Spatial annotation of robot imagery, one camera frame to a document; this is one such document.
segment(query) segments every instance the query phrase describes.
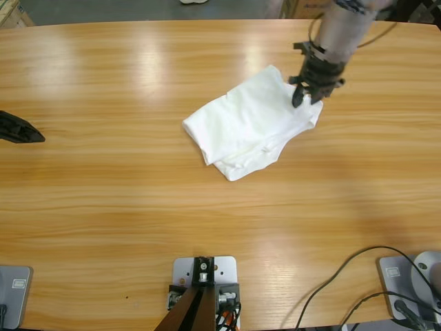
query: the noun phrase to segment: white cloth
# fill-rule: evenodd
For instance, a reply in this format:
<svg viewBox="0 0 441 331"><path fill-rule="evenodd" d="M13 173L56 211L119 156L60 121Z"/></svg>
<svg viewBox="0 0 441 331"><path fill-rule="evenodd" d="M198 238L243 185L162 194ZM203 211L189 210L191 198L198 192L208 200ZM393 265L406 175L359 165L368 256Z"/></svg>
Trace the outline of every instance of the white cloth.
<svg viewBox="0 0 441 331"><path fill-rule="evenodd" d="M239 86L203 106L183 122L205 163L230 181L266 168L278 160L286 143L316 126L321 101L291 104L294 87L268 66Z"/></svg>

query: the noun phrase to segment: shoe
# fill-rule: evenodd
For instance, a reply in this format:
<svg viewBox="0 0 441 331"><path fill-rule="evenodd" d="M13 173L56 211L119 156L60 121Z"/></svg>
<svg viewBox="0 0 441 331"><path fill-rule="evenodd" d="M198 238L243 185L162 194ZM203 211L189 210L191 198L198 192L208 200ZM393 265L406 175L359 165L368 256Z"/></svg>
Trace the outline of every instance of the shoe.
<svg viewBox="0 0 441 331"><path fill-rule="evenodd" d="M188 5L189 3L205 3L208 0L180 0L185 5Z"/></svg>

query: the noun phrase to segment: wood grain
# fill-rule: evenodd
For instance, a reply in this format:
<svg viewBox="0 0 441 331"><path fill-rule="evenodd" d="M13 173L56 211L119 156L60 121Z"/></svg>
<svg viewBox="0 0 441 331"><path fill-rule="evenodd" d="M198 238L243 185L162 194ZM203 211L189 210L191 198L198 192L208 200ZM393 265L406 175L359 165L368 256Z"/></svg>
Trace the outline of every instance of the wood grain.
<svg viewBox="0 0 441 331"><path fill-rule="evenodd" d="M390 23L377 23L369 37ZM181 121L269 64L288 77L309 21L157 21L0 32L0 109L43 144L0 141L0 263L31 265L23 326L153 330L178 257L233 255L243 330L292 327L352 252L441 250L441 42L400 23L360 49L315 130L228 182ZM381 288L350 263L303 325ZM352 321L388 318L383 298Z"/></svg>

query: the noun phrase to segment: wire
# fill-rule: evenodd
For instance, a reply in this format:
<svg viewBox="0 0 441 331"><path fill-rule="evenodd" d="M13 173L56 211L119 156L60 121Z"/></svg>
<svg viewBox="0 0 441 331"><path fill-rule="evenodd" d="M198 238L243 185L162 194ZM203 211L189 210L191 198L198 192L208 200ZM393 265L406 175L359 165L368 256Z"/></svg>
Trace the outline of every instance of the wire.
<svg viewBox="0 0 441 331"><path fill-rule="evenodd" d="M309 24L309 28L308 28L308 41L309 43L316 47L316 45L314 44L314 42L312 41L312 29L314 28L314 25L316 24L317 20L319 20L319 18L321 18L323 16L322 14L319 14L312 22L311 24ZM388 34L389 32L391 32L396 26L398 25L398 22L393 23L391 26L389 26L385 31L381 32L378 36L372 38L369 41L366 41L365 43L361 43L360 45L357 46L357 48L361 48L361 47L365 47L370 45L371 43L376 42L377 40L379 40L380 38L384 37L386 34Z"/></svg>
<svg viewBox="0 0 441 331"><path fill-rule="evenodd" d="M359 323L355 323L355 324L353 325L351 331L355 331L356 328L358 328L359 325L360 325Z"/></svg>
<svg viewBox="0 0 441 331"><path fill-rule="evenodd" d="M239 316L240 316L240 311L242 310L242 304L240 302L238 302L236 304L237 308L238 308L238 312L236 313L236 318L229 324L229 327L226 331L236 331L236 326L237 326L237 322L239 320Z"/></svg>
<svg viewBox="0 0 441 331"><path fill-rule="evenodd" d="M241 310L242 310L242 305L240 302L236 303L235 305L226 305L225 308L221 312L219 312L218 317L216 318L216 331L220 331L222 330L222 328L226 328L225 331L236 331L236 325Z"/></svg>
<svg viewBox="0 0 441 331"><path fill-rule="evenodd" d="M371 43L376 42L377 40L379 40L379 38L384 37L386 34L388 34L389 32L391 32L396 26L398 25L398 22L395 22L393 24L391 24L391 26L389 26L385 31L381 32L378 36L372 38L369 41L366 41L365 43L362 43L360 45L358 45L357 48L361 48L361 47L365 47L370 45Z"/></svg>
<svg viewBox="0 0 441 331"><path fill-rule="evenodd" d="M397 252L399 254L401 254L418 272L418 274L420 274L420 276L422 277L422 279L424 280L424 282L430 287L433 295L435 297L437 297L437 299L441 300L439 298L438 293L435 291L435 289L433 288L433 286L429 283L429 281L426 279L426 277L424 277L424 275L422 274L422 272L420 271L420 269L418 269L418 267L415 265L415 263L403 252L401 252L400 250L397 250L396 248L393 247L389 247L389 246L372 246L372 247L368 247L365 248L363 250L358 251L357 253L352 254L350 257L348 257L345 262L343 262L343 264L337 269L337 271L331 276L331 278L329 278L327 281L325 281L322 285L320 285L317 290L315 290L308 298L308 300L306 301L305 305L303 306L302 312L300 313L300 316L298 317L297 320L297 324L296 327L294 328L294 331L298 331L299 327L300 327L300 323L302 321L303 315L306 312L306 309L308 308L309 303L311 302L311 300L317 295L317 293L319 293L323 288L327 287L337 276L338 274L341 273L341 271L346 267L346 265L355 257L357 257L358 255L368 252L370 250L377 250L380 248L384 248L387 250L393 250L394 252Z"/></svg>
<svg viewBox="0 0 441 331"><path fill-rule="evenodd" d="M311 37L311 35L312 35L312 29L314 28L314 25L316 24L317 20L319 20L323 15L324 15L323 13L319 14L319 15L318 15L318 16L317 16L317 17L311 22L311 24L309 24L309 28L308 28L308 41L309 41L309 43L310 43L312 46L315 46L315 45L314 45L314 42L312 41L312 37Z"/></svg>
<svg viewBox="0 0 441 331"><path fill-rule="evenodd" d="M441 315L441 312L438 312L437 310L435 310L435 309L433 309L430 305L427 305L427 304L425 304L425 303L423 303L423 302L420 302L420 301L416 301L416 300L414 300L414 299L412 299L412 298L409 298L409 297L406 297L405 295L402 295L402 294L398 294L398 293L395 293L395 292L392 292L392 291L386 291L386 292L378 292L378 293L373 293L373 294L371 294L371 295L368 295L367 297L365 297L365 298L363 298L363 299L361 299L352 309L351 309L351 311L349 312L349 314L346 316L346 318L343 320L343 322L341 323L341 325L340 325L340 327L338 328L338 330L337 331L341 331L342 330L342 328L343 328L343 325L344 324L346 324L346 322L348 322L348 320L349 320L349 318L352 316L352 314L364 303L364 302L366 302L366 301L368 301L368 300L370 300L370 299L372 299L372 298L374 298L374 297L379 297L380 295L383 295L383 294L385 294L385 295L394 295L394 296L396 296L396 297L400 297L400 298L403 298L403 299L406 299L406 300L409 300L409 301L412 301L412 302L414 302L414 303L417 303L418 305L421 305L422 307L424 307L424 308L426 308L426 309L428 309L428 310L431 310L432 312L434 312L434 313L436 313L436 314L439 314L439 315Z"/></svg>

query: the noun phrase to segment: cardboard box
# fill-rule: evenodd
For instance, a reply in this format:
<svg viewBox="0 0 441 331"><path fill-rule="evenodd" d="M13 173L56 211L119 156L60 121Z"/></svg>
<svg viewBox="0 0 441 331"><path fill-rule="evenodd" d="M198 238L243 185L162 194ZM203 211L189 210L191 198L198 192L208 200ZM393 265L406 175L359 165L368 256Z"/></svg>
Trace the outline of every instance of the cardboard box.
<svg viewBox="0 0 441 331"><path fill-rule="evenodd" d="M0 29L34 26L19 0L0 0Z"/></svg>
<svg viewBox="0 0 441 331"><path fill-rule="evenodd" d="M315 19L332 0L284 0L281 19Z"/></svg>

